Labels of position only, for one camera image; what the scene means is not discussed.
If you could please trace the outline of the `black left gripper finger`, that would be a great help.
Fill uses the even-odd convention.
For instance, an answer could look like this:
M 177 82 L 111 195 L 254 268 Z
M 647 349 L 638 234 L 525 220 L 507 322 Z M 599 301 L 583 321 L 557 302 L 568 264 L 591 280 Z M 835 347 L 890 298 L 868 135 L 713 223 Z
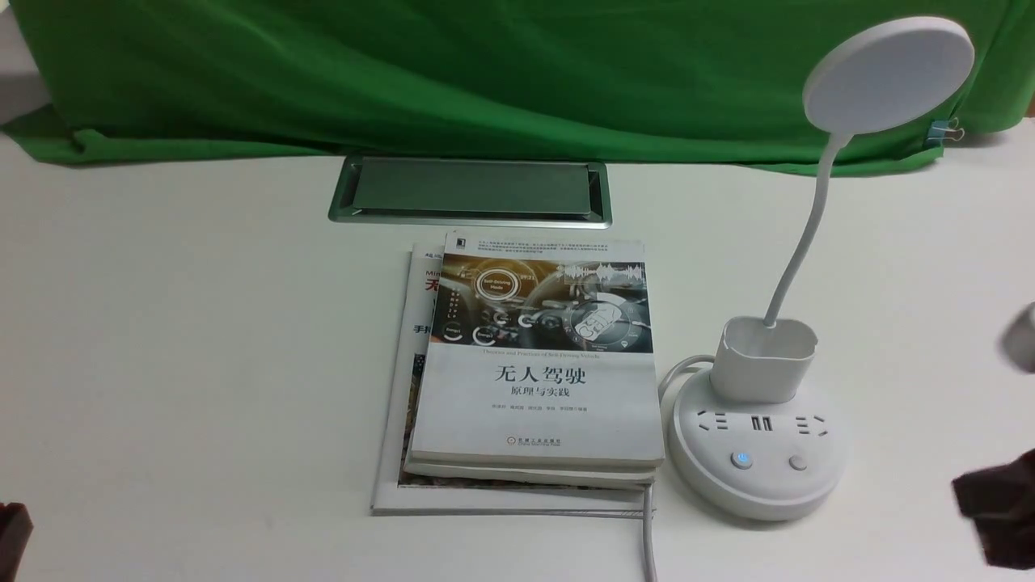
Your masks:
M 33 530 L 26 505 L 1 504 L 1 581 L 14 581 Z

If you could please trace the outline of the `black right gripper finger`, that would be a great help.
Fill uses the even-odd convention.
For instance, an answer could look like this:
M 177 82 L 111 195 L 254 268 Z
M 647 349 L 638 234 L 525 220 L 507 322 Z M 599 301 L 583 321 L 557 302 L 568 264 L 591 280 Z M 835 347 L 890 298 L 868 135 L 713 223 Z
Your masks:
M 987 566 L 1034 568 L 1034 450 L 957 476 L 953 494 Z

